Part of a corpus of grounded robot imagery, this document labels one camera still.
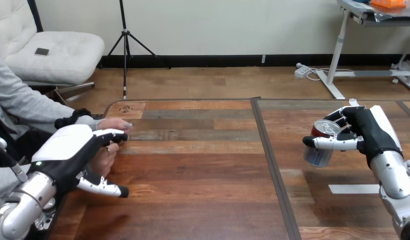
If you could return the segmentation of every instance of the black wrist strap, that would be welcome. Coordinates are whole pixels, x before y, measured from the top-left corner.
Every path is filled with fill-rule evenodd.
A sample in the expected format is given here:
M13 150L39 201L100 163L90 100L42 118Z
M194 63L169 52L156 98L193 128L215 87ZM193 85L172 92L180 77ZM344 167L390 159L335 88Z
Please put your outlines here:
M55 121L55 128L60 129L60 128L63 128L64 126L75 124L75 122L81 116L90 116L91 117L91 113L90 113L89 110L84 109L84 108L77 109L72 113L72 116L57 119Z

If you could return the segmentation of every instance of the robotic hand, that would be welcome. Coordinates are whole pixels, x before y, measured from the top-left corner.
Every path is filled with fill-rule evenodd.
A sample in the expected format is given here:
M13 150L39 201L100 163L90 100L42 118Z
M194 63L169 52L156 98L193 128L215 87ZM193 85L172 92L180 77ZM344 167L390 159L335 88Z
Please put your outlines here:
M410 240L410 160L405 162L396 132L380 106L347 106L325 120L346 126L330 137L306 136L310 148L359 150L380 183L380 197L401 240Z
M116 129L92 131L81 124L60 128L32 157L27 181L0 199L0 240L23 240L53 196L75 186L92 193L128 197L127 187L108 182L87 166L101 147L121 140L126 141L127 134Z

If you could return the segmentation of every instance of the aluminum can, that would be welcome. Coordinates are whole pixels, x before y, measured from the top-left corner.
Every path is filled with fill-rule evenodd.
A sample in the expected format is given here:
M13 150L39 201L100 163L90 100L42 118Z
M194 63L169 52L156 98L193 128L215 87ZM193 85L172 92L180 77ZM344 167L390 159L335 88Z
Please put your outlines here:
M318 120L314 123L311 130L311 136L329 138L341 132L341 127L330 120ZM306 147L304 159L310 165L323 168L328 166L333 150L330 149L317 149L312 147Z

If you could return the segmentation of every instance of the gray sweater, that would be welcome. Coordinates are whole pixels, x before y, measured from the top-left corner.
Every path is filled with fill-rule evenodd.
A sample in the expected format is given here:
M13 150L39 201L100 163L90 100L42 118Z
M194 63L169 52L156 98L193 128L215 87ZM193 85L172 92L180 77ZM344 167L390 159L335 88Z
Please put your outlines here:
M67 118L74 110L52 101L15 76L0 57L0 121L8 128L13 138L18 138L29 130L28 126L48 132L56 131L54 122ZM7 114L20 119L23 125L14 125ZM99 120L82 116L76 124L87 124L93 129ZM9 168L0 168L0 196L17 184L17 179Z

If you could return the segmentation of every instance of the human hand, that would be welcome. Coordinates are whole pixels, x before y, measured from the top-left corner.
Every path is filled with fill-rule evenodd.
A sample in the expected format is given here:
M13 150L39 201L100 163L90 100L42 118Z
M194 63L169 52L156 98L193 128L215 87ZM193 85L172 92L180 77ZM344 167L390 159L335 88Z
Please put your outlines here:
M115 162L116 151L119 146L116 143L103 147L94 158L89 162L91 169L104 177L108 175L113 163Z
M118 129L123 130L126 134L133 124L128 123L118 117L105 118L97 125L97 130L100 129Z

